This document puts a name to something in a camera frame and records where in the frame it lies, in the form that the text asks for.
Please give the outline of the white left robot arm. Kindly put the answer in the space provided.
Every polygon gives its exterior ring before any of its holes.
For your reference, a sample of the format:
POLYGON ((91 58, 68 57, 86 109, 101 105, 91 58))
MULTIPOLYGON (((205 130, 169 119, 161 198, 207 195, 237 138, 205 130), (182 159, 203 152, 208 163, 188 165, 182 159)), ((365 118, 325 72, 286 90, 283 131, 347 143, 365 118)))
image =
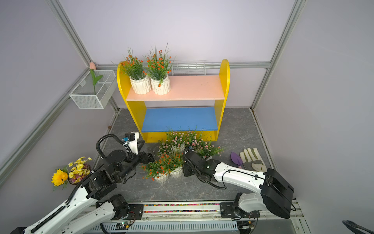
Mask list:
POLYGON ((14 234, 82 234, 92 227, 110 221, 113 218, 136 219, 134 212, 122 195, 113 195, 104 203, 100 200, 117 188, 119 183, 125 183, 131 172, 136 171, 139 164, 154 161, 150 153, 141 151, 144 141, 139 139, 138 132, 130 132, 119 139, 114 134, 100 138, 96 150, 102 159, 102 165, 93 169, 60 206, 41 220, 28 227, 17 227, 14 234), (112 137, 125 150, 112 151, 107 156, 100 149, 103 140, 112 137), (99 204, 93 211, 79 217, 86 208, 99 204))

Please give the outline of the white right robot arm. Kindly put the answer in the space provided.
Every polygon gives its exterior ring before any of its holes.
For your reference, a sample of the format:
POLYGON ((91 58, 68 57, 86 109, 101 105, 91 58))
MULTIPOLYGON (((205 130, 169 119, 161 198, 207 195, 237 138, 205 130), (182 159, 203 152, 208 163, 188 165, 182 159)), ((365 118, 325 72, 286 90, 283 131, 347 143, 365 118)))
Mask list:
POLYGON ((192 149, 183 152, 183 173, 185 177, 195 175, 202 183, 226 190, 227 184, 252 191, 238 193, 233 209, 242 213, 268 210, 275 216, 289 219, 296 211, 292 203, 293 186, 274 169, 255 172, 229 166, 219 160, 205 160, 192 149))

